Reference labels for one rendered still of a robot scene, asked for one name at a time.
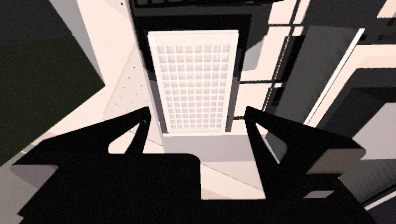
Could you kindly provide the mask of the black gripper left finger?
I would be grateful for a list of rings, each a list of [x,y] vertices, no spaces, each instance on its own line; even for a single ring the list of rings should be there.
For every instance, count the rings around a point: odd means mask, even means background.
[[[125,153],[143,153],[151,123],[149,106],[42,140],[30,151],[109,153],[109,145],[139,124]],[[28,152],[30,152],[28,151]]]

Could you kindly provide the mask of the white well plate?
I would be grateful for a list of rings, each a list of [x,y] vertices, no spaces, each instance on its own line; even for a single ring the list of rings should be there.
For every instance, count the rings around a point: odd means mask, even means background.
[[[148,34],[167,131],[225,132],[238,30]]]

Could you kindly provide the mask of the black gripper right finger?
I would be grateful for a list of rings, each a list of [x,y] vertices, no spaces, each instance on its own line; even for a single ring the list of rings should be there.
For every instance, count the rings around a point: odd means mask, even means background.
[[[351,138],[251,106],[246,106],[244,121],[265,198],[284,198],[301,179],[338,178],[366,154]],[[279,164],[256,123],[287,145]]]

